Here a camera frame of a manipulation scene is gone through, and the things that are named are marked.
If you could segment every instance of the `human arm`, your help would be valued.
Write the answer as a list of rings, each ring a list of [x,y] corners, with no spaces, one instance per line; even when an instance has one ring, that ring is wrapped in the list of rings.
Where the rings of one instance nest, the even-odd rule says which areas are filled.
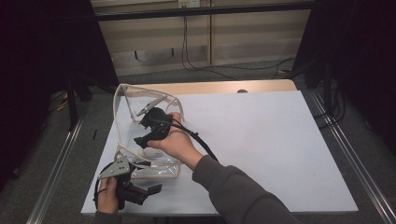
[[[99,187],[97,211],[93,224],[120,224],[122,216],[118,215],[119,200],[116,196],[117,179],[102,179]]]
[[[176,124],[180,115],[172,113]],[[236,167],[224,167],[203,156],[193,146],[187,133],[172,127],[160,141],[150,147],[162,149],[193,170],[192,179],[209,192],[209,198],[227,223],[299,223],[273,194]]]
[[[300,223],[274,194],[243,171],[224,167],[209,156],[197,163],[192,180],[208,190],[210,201],[228,224]]]

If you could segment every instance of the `gray sleeve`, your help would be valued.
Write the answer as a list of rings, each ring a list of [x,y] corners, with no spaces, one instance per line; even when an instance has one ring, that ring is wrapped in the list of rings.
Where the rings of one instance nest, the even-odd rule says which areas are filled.
[[[121,224],[122,216],[96,211],[95,219],[92,224]]]
[[[238,168],[224,167],[209,156],[198,162],[192,180],[207,189],[228,224],[300,223],[274,194]]]

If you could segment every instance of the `metal rail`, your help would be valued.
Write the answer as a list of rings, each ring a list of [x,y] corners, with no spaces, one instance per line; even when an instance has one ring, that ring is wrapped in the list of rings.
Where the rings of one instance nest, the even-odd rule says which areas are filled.
[[[190,8],[171,8],[151,11],[121,12],[121,13],[97,13],[91,16],[70,16],[56,18],[54,21],[64,22],[87,22],[87,21],[123,21],[138,20],[149,18],[184,17],[219,15],[249,12],[268,12],[268,11],[288,11],[311,9],[316,6],[315,2],[280,3],[280,4],[261,4],[251,6],[233,7],[190,7]]]
[[[82,125],[82,121],[87,114],[88,103],[84,104],[81,110],[82,112],[78,119],[78,122],[74,129],[67,135],[64,146],[62,147],[61,153],[59,154],[58,160],[55,162],[49,178],[47,179],[46,185],[38,196],[38,199],[35,202],[35,207],[33,208],[29,218],[27,219],[26,224],[40,224],[47,213],[52,196],[55,193],[56,186],[59,182],[61,173],[67,162],[67,158],[70,154],[71,149],[73,148],[74,143],[76,142],[79,130]]]
[[[324,102],[320,94],[317,91],[311,92],[311,94],[319,111],[321,113],[325,113],[326,109],[323,106]],[[386,196],[379,188],[379,186],[375,183],[371,175],[368,173],[367,169],[361,162],[361,159],[359,158],[355,149],[352,147],[352,145],[350,145],[349,141],[347,140],[347,137],[344,135],[343,131],[341,130],[340,126],[335,122],[335,120],[332,117],[326,115],[325,119],[332,131],[332,134],[335,137],[335,140],[338,142],[340,148],[343,150],[344,154],[346,155],[349,164],[352,166],[353,170],[358,176],[358,179],[361,181],[361,184],[368,193],[379,215],[387,224],[396,223],[395,212],[390,206]]]

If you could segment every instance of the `white table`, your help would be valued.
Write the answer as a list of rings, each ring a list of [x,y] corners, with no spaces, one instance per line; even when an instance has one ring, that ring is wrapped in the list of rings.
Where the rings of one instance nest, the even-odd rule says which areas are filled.
[[[200,134],[222,164],[232,164],[245,171],[265,189],[273,192],[291,212],[357,211],[301,93],[288,81],[285,81],[285,86],[289,86],[283,86],[282,91],[253,92],[260,91],[253,86],[262,84],[265,88],[270,83],[271,81],[206,83],[210,86],[209,89],[216,87],[214,92],[244,89],[249,93],[194,92],[178,95],[185,111],[185,126]],[[180,91],[177,86],[183,85],[185,84],[145,87],[160,91],[166,91],[162,88]],[[205,153],[198,144],[195,145]],[[112,162],[116,146],[117,137],[113,125],[95,178],[105,165]],[[149,196],[143,205],[127,203],[122,213],[155,217],[217,214],[206,190],[191,180],[191,171],[185,165],[181,166],[177,178],[136,179],[133,183],[143,189],[162,183],[163,191]],[[92,202],[93,187],[94,181],[81,210],[83,214],[92,215],[96,210]]]

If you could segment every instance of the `clear plastic bag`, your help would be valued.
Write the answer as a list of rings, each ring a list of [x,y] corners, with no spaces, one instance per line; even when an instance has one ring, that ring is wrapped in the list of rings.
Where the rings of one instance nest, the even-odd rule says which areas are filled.
[[[166,114],[179,112],[184,120],[181,103],[171,94],[120,84],[114,95],[113,114],[119,138],[114,159],[126,156],[134,166],[143,168],[135,169],[131,178],[177,177],[178,175],[180,161],[156,148],[143,149],[134,141],[134,138],[150,132],[139,124],[144,114],[138,116],[138,113],[150,102],[160,98],[164,99],[155,105],[156,107],[161,108]],[[149,162],[150,165],[138,164],[144,161]]]

